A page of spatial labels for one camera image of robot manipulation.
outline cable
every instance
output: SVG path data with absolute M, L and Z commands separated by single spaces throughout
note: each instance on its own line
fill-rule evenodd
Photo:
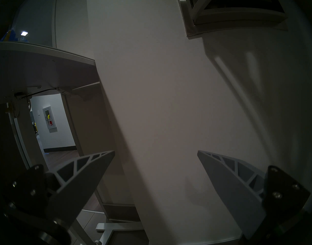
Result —
M 27 95 L 27 96 L 23 96 L 21 99 L 24 99 L 24 98 L 26 98 L 26 97 L 33 96 L 33 95 L 36 95 L 36 94 L 38 94 L 38 93 L 45 92 L 45 91 L 48 91 L 48 90 L 52 90 L 52 89 L 45 89 L 45 90 L 42 90 L 42 91 L 39 91 L 39 92 L 30 94 L 30 95 Z

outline white shelf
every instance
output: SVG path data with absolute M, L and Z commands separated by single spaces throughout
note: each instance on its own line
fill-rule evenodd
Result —
M 98 81 L 93 59 L 41 45 L 0 42 L 0 103 L 29 87 L 30 92 L 56 87 L 70 90 Z

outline fire extinguisher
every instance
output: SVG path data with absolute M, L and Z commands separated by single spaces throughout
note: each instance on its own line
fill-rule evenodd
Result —
M 51 120 L 51 117 L 50 117 L 49 114 L 47 115 L 47 119 L 48 119 L 48 121 L 50 122 L 50 125 L 53 125 L 52 120 Z

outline bolt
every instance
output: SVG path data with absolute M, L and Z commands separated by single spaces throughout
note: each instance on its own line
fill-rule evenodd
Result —
M 300 190 L 300 187 L 299 187 L 299 185 L 297 185 L 297 184 L 293 184 L 293 185 L 292 185 L 292 188 L 295 189 L 295 190 Z
M 277 191 L 273 192 L 273 196 L 276 199 L 281 199 L 283 197 L 283 195 Z
M 9 203 L 9 207 L 11 207 L 11 208 L 13 208 L 13 209 L 16 208 L 13 202 L 10 202 L 10 203 Z

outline floor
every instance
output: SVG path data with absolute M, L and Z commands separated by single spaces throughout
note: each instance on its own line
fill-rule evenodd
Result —
M 45 153 L 43 150 L 43 145 L 41 143 L 40 136 L 36 135 L 36 138 L 37 138 L 39 147 L 41 149 L 41 152 L 44 156 L 46 165 L 47 165 L 48 169 L 50 169 L 50 170 L 55 168 L 57 165 L 59 165 L 60 163 L 62 163 L 64 161 L 67 161 L 67 160 L 75 158 L 75 157 L 79 157 L 77 150 Z M 90 199 L 85 204 L 83 209 L 102 212 L 102 208 L 101 208 L 95 194 L 93 194 L 90 197 Z
M 96 241 L 101 238 L 103 233 L 97 233 L 96 227 L 98 223 L 106 222 L 105 214 L 81 211 L 77 220 L 92 241 Z M 71 231 L 69 231 L 69 234 L 71 236 L 71 245 L 80 245 L 79 240 L 77 240 Z

